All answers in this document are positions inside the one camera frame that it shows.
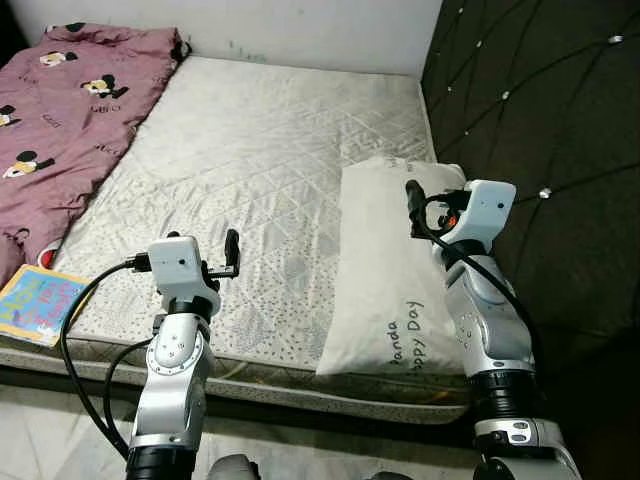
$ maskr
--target metal stud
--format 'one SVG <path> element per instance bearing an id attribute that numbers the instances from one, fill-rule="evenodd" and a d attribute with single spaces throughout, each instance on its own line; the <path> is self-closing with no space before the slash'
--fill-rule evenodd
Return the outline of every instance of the metal stud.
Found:
<path id="1" fill-rule="evenodd" d="M 544 187 L 542 190 L 538 192 L 538 196 L 543 200 L 548 200 L 551 198 L 551 189 L 549 187 Z"/>

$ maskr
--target colorful book cover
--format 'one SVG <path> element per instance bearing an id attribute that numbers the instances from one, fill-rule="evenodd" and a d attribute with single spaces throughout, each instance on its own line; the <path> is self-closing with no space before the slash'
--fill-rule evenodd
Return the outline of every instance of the colorful book cover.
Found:
<path id="1" fill-rule="evenodd" d="M 0 291 L 0 334 L 53 347 L 71 304 L 89 280 L 22 265 Z"/>

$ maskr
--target cable connector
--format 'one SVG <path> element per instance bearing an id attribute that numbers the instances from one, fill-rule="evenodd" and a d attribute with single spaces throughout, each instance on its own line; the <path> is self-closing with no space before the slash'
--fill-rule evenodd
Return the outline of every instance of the cable connector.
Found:
<path id="1" fill-rule="evenodd" d="M 146 252 L 136 253 L 131 257 L 127 257 L 125 264 L 127 268 L 133 268 L 136 272 L 150 272 L 151 262 L 149 261 L 149 254 Z"/>

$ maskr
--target quilted mattress surface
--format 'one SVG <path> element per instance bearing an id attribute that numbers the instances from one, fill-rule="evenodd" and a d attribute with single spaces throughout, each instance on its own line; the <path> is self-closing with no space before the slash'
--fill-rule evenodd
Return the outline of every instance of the quilted mattress surface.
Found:
<path id="1" fill-rule="evenodd" d="M 270 383 L 271 368 L 296 388 L 326 387 L 312 371 L 333 313 L 340 173 L 375 154 L 435 161 L 415 79 L 190 57 L 71 228 L 55 268 L 92 278 L 172 230 L 195 236 L 203 259 L 219 264 L 235 228 L 241 274 L 222 281 L 216 357 L 232 370 L 253 366 L 251 382 Z M 78 345 L 134 343 L 150 336 L 159 307 L 151 274 L 121 272 L 70 336 Z M 91 360 L 87 352 L 80 356 Z M 394 384 L 407 382 L 433 392 L 460 385 L 435 376 Z M 370 398 L 373 385 L 353 396 Z"/>

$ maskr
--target black cable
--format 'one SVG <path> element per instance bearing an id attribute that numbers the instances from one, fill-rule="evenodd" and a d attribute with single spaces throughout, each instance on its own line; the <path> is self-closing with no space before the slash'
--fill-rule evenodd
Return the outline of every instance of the black cable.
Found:
<path id="1" fill-rule="evenodd" d="M 438 195 L 427 197 L 427 199 L 423 203 L 423 208 L 420 209 L 420 211 L 423 211 L 424 209 L 426 209 L 427 205 L 432 201 L 439 201 L 439 198 L 440 196 Z M 538 378 L 540 379 L 544 377 L 544 362 L 542 358 L 543 354 L 542 354 L 540 337 L 538 336 L 537 329 L 533 325 L 533 322 L 531 321 L 531 317 L 529 316 L 529 312 L 524 307 L 524 305 L 520 302 L 520 300 L 518 300 L 515 297 L 515 295 L 513 295 L 513 293 L 511 293 L 511 290 L 509 290 L 509 288 L 500 280 L 498 280 L 489 270 L 484 268 L 482 265 L 476 262 L 473 258 L 469 257 L 469 255 L 460 252 L 458 249 L 454 248 L 452 245 L 450 245 L 449 243 L 445 242 L 444 240 L 439 238 L 437 235 L 435 235 L 427 225 L 425 216 L 420 215 L 419 213 L 417 214 L 416 213 L 410 214 L 410 218 L 412 221 L 415 221 L 418 223 L 420 229 L 423 230 L 422 233 L 424 233 L 429 238 L 429 240 L 431 240 L 436 245 L 439 245 L 443 250 L 447 251 L 447 253 L 452 258 L 463 261 L 464 263 L 469 265 L 471 268 L 473 268 L 476 272 L 478 272 L 480 275 L 482 275 L 511 304 L 511 306 L 514 308 L 518 316 L 522 319 L 527 329 L 529 330 L 529 334 L 531 336 L 531 350 L 536 362 L 536 373 L 538 375 Z"/>
<path id="2" fill-rule="evenodd" d="M 112 432 L 111 429 L 103 422 L 102 418 L 100 418 L 100 414 L 91 403 L 89 395 L 87 395 L 87 392 L 80 383 L 80 377 L 78 376 L 78 373 L 76 372 L 76 369 L 71 361 L 71 357 L 69 356 L 69 348 L 67 346 L 67 332 L 71 326 L 71 320 L 78 310 L 78 307 L 82 304 L 87 295 L 89 295 L 89 293 L 91 293 L 102 280 L 104 280 L 112 273 L 130 267 L 132 267 L 132 263 L 130 261 L 123 262 L 119 265 L 109 268 L 108 270 L 105 270 L 96 278 L 91 280 L 91 282 L 84 288 L 84 290 L 82 290 L 82 292 L 80 292 L 80 295 L 78 295 L 75 301 L 71 304 L 71 307 L 69 308 L 69 311 L 67 312 L 67 315 L 62 322 L 62 329 L 60 330 L 60 351 L 62 353 L 62 359 L 64 360 L 64 364 L 67 367 L 67 372 L 69 373 L 69 377 L 71 378 L 71 382 L 73 383 L 76 393 L 80 397 L 82 405 L 91 417 L 91 420 L 93 420 L 93 423 L 96 424 L 96 427 L 98 427 L 98 429 L 107 438 L 107 440 L 109 440 L 109 442 L 125 459 L 129 454 L 129 447 L 126 443 L 122 443 L 120 441 L 121 439 L 118 438 L 120 434 L 117 433 L 117 431 L 116 434 L 114 434 L 114 432 Z"/>
<path id="3" fill-rule="evenodd" d="M 118 431 L 118 427 L 116 427 L 116 423 L 113 420 L 113 413 L 111 412 L 111 381 L 113 380 L 113 374 L 118 367 L 118 364 L 129 355 L 134 350 L 138 348 L 146 347 L 153 340 L 152 338 L 148 338 L 142 342 L 134 343 L 133 345 L 129 345 L 127 348 L 122 350 L 116 358 L 113 359 L 111 365 L 109 365 L 109 370 L 107 370 L 107 375 L 104 379 L 104 394 L 102 395 L 102 409 L 104 410 L 104 418 L 107 421 L 107 425 L 109 429 L 113 432 L 114 435 L 117 435 L 120 443 L 127 444 L 120 432 Z"/>

